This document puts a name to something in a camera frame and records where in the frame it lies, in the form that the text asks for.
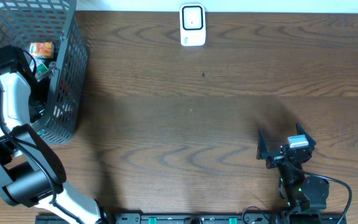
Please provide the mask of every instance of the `black square outline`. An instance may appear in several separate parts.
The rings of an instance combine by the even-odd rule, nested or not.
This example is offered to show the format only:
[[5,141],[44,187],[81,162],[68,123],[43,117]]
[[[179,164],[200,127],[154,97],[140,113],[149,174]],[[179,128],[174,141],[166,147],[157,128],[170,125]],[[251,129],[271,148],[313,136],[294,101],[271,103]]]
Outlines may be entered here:
[[[187,7],[198,7],[201,9],[201,27],[197,29],[186,29],[185,28],[185,8]],[[201,30],[204,27],[203,8],[201,6],[185,6],[181,9],[181,26],[184,30]]]

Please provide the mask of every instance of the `white backdrop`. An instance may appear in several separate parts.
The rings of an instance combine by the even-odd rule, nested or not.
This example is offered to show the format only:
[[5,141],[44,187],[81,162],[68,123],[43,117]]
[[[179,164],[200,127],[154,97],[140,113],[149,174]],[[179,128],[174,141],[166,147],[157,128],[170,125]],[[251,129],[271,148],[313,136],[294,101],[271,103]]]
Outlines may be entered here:
[[[358,13],[358,0],[198,0],[209,12]],[[77,0],[77,10],[178,12],[183,0]]]

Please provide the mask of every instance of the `gray basket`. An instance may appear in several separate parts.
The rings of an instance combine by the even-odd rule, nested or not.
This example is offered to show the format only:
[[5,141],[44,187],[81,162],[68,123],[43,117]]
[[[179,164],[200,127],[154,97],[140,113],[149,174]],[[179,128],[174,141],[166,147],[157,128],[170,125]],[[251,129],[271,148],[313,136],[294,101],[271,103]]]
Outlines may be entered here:
[[44,115],[32,127],[48,144],[72,138],[88,54],[74,19],[76,0],[0,0],[0,47],[28,50],[30,42],[52,41],[57,69]]

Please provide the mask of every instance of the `wooden table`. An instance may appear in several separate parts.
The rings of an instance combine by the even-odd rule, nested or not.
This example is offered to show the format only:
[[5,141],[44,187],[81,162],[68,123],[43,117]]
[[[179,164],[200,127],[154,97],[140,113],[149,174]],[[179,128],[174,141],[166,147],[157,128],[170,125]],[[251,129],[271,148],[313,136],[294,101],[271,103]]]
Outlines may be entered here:
[[[358,223],[358,15],[208,13],[206,45],[190,48],[179,13],[76,19],[89,47],[78,130],[53,148],[84,194],[112,212],[285,207],[257,130],[276,149],[300,121],[318,143],[304,169],[347,182]],[[331,183],[327,211],[346,200]],[[0,199],[0,223],[39,212]]]

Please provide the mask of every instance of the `green connector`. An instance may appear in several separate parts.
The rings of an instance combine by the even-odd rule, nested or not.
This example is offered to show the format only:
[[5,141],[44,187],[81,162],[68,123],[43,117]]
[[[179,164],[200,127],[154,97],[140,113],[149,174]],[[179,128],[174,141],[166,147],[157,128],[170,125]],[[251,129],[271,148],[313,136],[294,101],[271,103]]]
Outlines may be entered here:
[[237,224],[237,218],[229,218],[229,224]]
[[157,224],[157,218],[149,218],[149,224]]

